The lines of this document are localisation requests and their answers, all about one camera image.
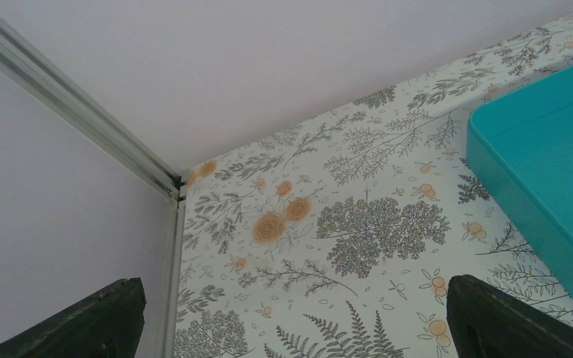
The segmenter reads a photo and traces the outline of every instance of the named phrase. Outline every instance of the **turquoise plastic box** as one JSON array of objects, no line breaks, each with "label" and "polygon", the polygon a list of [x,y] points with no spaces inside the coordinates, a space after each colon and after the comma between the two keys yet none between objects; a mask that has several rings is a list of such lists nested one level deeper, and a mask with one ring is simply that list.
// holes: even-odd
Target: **turquoise plastic box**
[{"label": "turquoise plastic box", "polygon": [[573,299],[573,67],[479,107],[467,162]]}]

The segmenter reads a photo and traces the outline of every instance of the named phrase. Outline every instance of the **white wall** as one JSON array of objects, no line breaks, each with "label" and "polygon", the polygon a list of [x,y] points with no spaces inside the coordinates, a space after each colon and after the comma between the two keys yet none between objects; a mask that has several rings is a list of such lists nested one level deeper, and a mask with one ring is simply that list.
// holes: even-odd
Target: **white wall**
[{"label": "white wall", "polygon": [[573,0],[0,0],[178,172],[573,12]]},{"label": "white wall", "polygon": [[148,303],[152,357],[170,204],[0,72],[0,342],[120,278]]}]

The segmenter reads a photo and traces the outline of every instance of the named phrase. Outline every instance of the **botanical pattern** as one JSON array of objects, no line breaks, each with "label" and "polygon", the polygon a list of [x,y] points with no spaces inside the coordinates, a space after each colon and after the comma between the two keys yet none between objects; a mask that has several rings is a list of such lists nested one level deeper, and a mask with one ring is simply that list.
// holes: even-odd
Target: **botanical pattern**
[{"label": "botanical pattern", "polygon": [[324,208],[317,220],[317,236],[336,240],[328,254],[336,273],[366,278],[380,255],[416,260],[425,251],[425,241],[443,245],[449,222],[441,213],[438,206],[423,201],[401,210],[392,198],[366,203],[350,197]]},{"label": "botanical pattern", "polygon": [[326,275],[327,269],[316,261],[305,260],[304,266],[301,268],[296,268],[291,261],[284,260],[282,263],[284,268],[279,271],[273,271],[270,268],[256,268],[255,273],[246,272],[238,279],[238,283],[242,287],[248,287],[262,280],[265,288],[271,288],[277,282],[282,282],[282,289],[288,292],[297,283],[312,281],[307,286],[306,291],[304,291],[304,296],[306,297],[320,289],[332,289],[338,285],[357,296],[357,293],[350,287],[329,278]]},{"label": "botanical pattern", "polygon": [[394,89],[395,86],[388,87],[386,89],[382,89],[379,92],[372,93],[371,95],[367,95],[362,99],[358,99],[352,102],[355,105],[367,104],[368,108],[379,108],[383,106],[387,102],[391,102],[394,99]]},{"label": "botanical pattern", "polygon": [[174,357],[455,357],[472,274],[573,300],[466,165],[473,110],[573,65],[573,14],[191,168]]},{"label": "botanical pattern", "polygon": [[192,321],[175,335],[175,357],[242,357],[249,352],[245,327],[234,311],[204,311],[200,323]]},{"label": "botanical pattern", "polygon": [[[352,336],[348,331],[339,330],[338,323],[326,321],[326,319],[317,318],[314,315],[304,314],[304,317],[308,318],[320,329],[324,342],[326,342],[325,345],[316,342],[311,346],[307,346],[310,338],[302,339],[301,334],[287,333],[280,326],[277,326],[278,337],[280,337],[282,344],[292,355],[291,357],[321,357],[322,354],[327,354],[324,357],[403,357],[403,350],[395,349],[388,338],[378,311],[375,312],[375,328],[373,333],[369,334],[357,310],[349,301],[346,301],[346,304],[351,314],[352,331],[350,333],[352,333]],[[281,357],[267,345],[265,345],[265,353],[268,358]]]},{"label": "botanical pattern", "polygon": [[348,145],[350,154],[332,156],[324,168],[329,169],[338,184],[345,184],[357,178],[373,178],[386,167],[393,154],[408,157],[420,145],[444,149],[462,122],[454,119],[454,111],[438,116],[430,116],[423,110],[409,112],[387,123],[388,131],[363,127],[348,130],[343,135],[343,142]]},{"label": "botanical pattern", "polygon": [[177,322],[184,320],[184,316],[190,311],[191,313],[203,312],[203,309],[209,302],[216,302],[218,297],[225,296],[223,289],[209,285],[204,287],[195,297],[195,293],[189,289],[182,289],[179,292],[177,301]]}]

